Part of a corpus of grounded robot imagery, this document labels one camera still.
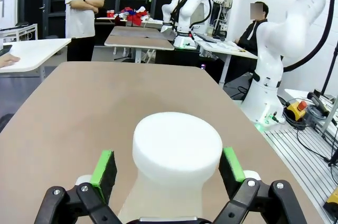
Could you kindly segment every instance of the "person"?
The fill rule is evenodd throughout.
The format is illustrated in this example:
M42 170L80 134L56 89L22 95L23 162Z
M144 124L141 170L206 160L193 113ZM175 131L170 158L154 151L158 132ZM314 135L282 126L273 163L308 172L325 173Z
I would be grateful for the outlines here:
M247 27L243 35L235 40L235 43L239 47L257 56L257 28L263 22L268 21L268 14L269 7L264 2L255 2L251 4L250 17L253 22ZM256 59L232 56L230 59L229 70L226 76L225 84L241 77L247 72L254 72L256 65Z
M95 46L95 14L105 0L65 0L65 36L71 38L67 61L91 61Z
M7 53L0 57L0 68L9 67L19 61L20 58Z

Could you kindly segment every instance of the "green gripper pad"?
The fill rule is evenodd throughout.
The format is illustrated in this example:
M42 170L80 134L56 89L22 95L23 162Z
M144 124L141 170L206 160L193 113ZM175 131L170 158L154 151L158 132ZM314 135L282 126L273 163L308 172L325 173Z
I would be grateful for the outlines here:
M246 179L244 171L232 147L226 147L223 149L219 171L223 178L229 198L232 199L243 181Z
M109 150L102 151L90 183L97 189L106 204L109 203L111 191L115 184L116 174L117 168L114 152Z

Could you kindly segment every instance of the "pile of clothes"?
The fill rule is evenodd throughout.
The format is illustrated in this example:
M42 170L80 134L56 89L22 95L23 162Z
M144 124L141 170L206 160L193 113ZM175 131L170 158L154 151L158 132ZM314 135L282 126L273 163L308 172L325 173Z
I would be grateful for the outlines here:
M131 21L134 25L141 26L142 21L146 21L150 18L149 13L145 7L140 7L139 10L133 10L130 7L126 7L118 15L123 20Z

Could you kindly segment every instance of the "black hair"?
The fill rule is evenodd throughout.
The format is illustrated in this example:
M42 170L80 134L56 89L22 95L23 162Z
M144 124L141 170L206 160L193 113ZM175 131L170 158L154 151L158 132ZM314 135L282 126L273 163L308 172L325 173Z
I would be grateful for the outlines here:
M263 12L265 12L265 18L268 17L268 14L269 14L269 7L268 7L268 5L265 4L262 1L257 1L257 2L255 2L255 4L262 4L263 5Z

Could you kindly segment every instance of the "white round cap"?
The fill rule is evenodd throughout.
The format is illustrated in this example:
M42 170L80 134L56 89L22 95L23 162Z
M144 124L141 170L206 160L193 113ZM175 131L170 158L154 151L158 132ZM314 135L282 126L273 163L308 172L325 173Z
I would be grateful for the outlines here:
M217 131L188 114L153 114L139 122L134 132L136 166L161 184L203 185L214 174L221 153Z

